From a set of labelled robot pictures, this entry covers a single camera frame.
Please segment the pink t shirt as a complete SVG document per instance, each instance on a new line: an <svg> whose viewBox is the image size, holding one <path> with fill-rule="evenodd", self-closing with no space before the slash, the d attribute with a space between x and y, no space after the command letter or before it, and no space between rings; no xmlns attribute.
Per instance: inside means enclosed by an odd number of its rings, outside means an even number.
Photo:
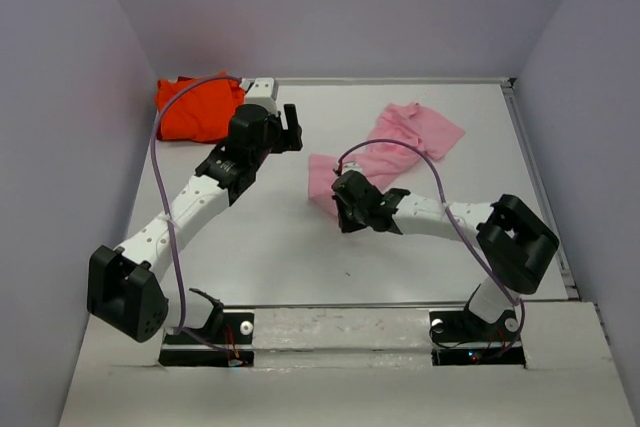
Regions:
<svg viewBox="0 0 640 427"><path fill-rule="evenodd" d="M430 107L417 102L390 103L376 118L361 147L309 156L307 198L335 219L337 207L331 185L337 179L338 166L355 168L384 190L424 157L432 162L443 160L465 134L462 127Z"/></svg>

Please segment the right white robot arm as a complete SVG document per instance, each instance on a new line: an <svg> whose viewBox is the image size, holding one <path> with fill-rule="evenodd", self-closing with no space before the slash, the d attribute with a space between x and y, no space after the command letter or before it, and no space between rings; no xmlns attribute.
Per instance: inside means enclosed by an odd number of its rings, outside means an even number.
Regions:
<svg viewBox="0 0 640 427"><path fill-rule="evenodd" d="M497 332L516 335L515 307L537 291L559 248L556 234L519 197L447 203L406 189L381 192L357 171L340 175L331 189L344 233L371 229L460 241L479 262L486 279L462 310L435 319L437 342L483 342Z"/></svg>

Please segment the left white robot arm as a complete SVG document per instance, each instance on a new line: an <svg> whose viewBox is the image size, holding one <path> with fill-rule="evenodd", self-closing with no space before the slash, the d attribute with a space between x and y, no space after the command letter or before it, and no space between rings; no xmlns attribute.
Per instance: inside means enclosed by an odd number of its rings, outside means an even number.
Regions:
<svg viewBox="0 0 640 427"><path fill-rule="evenodd" d="M164 201L160 214L116 247L100 246L92 253L88 312L138 343L160 330L189 331L201 342L215 339L223 303L183 284L171 300L161 281L168 271L181 271L175 263L180 251L243 195L269 155L302 147L295 105L274 113L257 104L240 106L227 137L196 167L177 197Z"/></svg>

